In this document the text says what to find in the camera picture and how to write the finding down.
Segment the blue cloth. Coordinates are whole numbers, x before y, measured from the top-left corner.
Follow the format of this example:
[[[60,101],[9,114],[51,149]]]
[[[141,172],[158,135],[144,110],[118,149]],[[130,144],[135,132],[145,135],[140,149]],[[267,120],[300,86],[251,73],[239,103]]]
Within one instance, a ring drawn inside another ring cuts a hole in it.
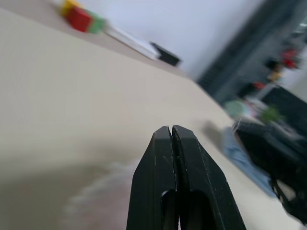
[[[276,198],[277,196],[270,185],[271,178],[251,161],[235,139],[232,127],[226,127],[223,130],[222,140],[224,155],[267,196]]]

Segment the pink towel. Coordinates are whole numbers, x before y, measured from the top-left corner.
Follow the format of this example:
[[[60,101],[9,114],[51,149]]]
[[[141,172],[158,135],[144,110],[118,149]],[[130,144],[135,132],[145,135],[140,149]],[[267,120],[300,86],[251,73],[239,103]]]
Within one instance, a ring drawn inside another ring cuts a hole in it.
[[[133,174],[139,161],[110,170],[69,199],[61,230],[126,230]]]

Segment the green cube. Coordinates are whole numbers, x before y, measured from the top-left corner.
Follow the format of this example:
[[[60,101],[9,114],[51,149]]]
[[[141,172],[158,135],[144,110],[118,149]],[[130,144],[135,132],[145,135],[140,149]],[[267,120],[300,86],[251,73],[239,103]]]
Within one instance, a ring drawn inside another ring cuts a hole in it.
[[[92,34],[97,34],[103,30],[106,24],[106,20],[105,18],[100,17],[99,15],[95,13],[91,13],[90,15],[92,17],[92,21],[87,29],[87,32],[92,33]]]

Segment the flat white box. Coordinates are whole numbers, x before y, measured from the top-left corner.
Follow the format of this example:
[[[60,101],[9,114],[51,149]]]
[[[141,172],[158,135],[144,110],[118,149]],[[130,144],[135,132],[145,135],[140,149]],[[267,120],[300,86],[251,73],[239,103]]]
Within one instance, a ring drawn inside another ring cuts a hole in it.
[[[160,57],[160,53],[149,42],[134,37],[130,33],[114,26],[110,22],[107,22],[104,31],[109,36],[129,46],[151,60],[158,60]]]

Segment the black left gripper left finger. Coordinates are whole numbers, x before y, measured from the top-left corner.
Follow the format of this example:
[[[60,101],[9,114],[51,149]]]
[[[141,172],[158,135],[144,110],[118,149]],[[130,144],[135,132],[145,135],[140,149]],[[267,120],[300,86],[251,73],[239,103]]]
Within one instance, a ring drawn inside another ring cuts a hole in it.
[[[172,136],[156,130],[132,178],[126,230],[178,230]]]

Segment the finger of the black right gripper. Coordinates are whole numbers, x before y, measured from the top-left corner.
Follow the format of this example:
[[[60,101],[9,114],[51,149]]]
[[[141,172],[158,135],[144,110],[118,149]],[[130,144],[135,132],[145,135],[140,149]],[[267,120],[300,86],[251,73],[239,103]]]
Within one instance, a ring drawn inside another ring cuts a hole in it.
[[[234,131],[251,160],[272,177],[307,183],[307,140],[291,140],[273,125],[241,120]]]

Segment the yellow cube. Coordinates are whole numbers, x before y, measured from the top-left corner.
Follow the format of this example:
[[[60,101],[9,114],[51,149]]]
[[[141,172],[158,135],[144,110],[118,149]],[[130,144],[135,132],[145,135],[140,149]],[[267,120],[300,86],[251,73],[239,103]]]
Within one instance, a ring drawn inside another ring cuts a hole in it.
[[[76,0],[63,0],[60,6],[61,15],[66,17],[73,7],[81,7],[81,4]]]

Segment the red cube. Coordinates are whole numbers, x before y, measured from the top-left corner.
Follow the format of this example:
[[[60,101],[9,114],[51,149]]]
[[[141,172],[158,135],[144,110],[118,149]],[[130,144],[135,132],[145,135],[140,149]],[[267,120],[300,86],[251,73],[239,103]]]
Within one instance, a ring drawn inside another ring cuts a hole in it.
[[[83,8],[73,6],[67,15],[67,20],[72,28],[86,33],[93,19],[92,16]]]

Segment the long black box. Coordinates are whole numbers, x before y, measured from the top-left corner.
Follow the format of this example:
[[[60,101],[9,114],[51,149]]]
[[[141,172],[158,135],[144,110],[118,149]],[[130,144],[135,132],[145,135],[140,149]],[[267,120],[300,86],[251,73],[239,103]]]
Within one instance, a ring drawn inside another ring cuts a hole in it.
[[[158,60],[167,63],[168,65],[177,67],[181,63],[181,59],[165,48],[159,46],[154,42],[150,42],[150,44],[157,50],[158,52]]]

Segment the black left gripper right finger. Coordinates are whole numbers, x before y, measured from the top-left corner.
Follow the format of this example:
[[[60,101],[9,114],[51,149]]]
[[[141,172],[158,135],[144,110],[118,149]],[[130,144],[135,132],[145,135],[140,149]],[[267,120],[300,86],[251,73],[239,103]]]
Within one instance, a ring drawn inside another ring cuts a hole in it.
[[[172,128],[181,230],[247,230],[227,179],[194,133]]]

